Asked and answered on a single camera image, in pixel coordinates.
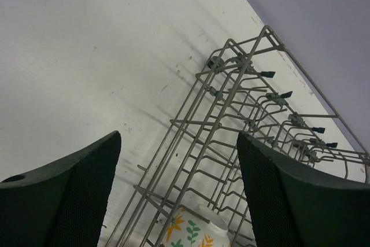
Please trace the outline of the grey wire dish rack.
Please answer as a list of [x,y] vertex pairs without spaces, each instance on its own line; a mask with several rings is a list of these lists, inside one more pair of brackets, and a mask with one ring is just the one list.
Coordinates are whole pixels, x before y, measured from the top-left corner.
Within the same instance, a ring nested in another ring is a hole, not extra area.
[[213,51],[134,186],[107,246],[163,246],[176,211],[204,205],[230,246],[256,244],[236,142],[241,132],[318,171],[369,185],[369,151],[273,29]]

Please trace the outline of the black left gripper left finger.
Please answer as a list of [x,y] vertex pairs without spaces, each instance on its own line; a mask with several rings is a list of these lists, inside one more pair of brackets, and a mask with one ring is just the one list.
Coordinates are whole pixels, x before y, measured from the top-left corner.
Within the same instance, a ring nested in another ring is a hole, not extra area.
[[1,182],[1,246],[97,246],[121,152],[113,131]]

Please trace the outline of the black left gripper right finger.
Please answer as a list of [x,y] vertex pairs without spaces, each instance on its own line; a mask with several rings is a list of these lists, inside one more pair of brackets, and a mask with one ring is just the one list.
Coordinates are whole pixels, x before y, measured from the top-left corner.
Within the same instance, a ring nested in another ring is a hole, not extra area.
[[258,246],[368,246],[369,185],[318,171],[244,132],[236,142]]

